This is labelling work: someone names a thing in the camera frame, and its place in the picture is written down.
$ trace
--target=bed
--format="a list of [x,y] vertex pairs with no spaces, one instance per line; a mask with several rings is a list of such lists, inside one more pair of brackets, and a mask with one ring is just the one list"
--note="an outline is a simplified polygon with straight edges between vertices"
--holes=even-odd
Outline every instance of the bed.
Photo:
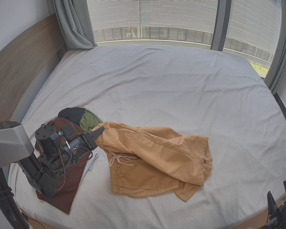
[[68,51],[22,121],[31,142],[42,123],[74,106],[103,121],[208,136],[212,171],[186,203],[173,191],[131,198],[111,193],[107,156],[97,148],[67,215],[37,199],[12,164],[15,201],[34,219],[72,229],[231,228],[264,211],[269,190],[276,200],[285,195],[286,121],[244,57],[162,45]]

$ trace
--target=clothing pile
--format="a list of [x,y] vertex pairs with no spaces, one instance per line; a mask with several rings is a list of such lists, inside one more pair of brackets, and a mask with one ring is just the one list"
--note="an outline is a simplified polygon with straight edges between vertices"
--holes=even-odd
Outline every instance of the clothing pile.
[[[182,136],[169,127],[102,123],[94,113],[79,107],[63,109],[48,124],[59,130],[70,122],[79,134],[104,127],[95,143],[107,154],[114,193],[142,197],[173,190],[186,202],[204,185],[212,169],[205,136]],[[65,187],[53,197],[45,198],[37,193],[38,198],[69,214],[84,168],[82,164],[67,173]]]

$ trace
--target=green grass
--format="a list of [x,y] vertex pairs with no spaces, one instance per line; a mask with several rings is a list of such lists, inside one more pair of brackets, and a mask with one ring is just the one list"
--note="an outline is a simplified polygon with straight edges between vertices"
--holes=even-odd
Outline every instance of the green grass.
[[254,64],[254,63],[250,63],[251,66],[254,68],[254,70],[258,73],[258,75],[260,75],[260,77],[265,78],[265,76],[267,75],[268,69],[264,68],[263,66],[259,65],[259,64]]

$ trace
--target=white wall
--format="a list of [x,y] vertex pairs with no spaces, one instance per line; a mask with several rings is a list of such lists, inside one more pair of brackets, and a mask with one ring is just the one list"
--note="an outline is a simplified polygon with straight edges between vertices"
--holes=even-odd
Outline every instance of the white wall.
[[284,106],[286,106],[286,76],[282,78],[279,88],[277,89],[277,94],[282,100]]
[[0,0],[0,50],[48,15],[46,0]]

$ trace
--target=wooden headboard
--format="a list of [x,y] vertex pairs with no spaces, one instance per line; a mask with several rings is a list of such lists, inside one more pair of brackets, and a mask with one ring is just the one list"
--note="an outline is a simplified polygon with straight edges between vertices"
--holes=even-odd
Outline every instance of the wooden headboard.
[[0,121],[10,120],[29,85],[64,44],[53,14],[0,51]]

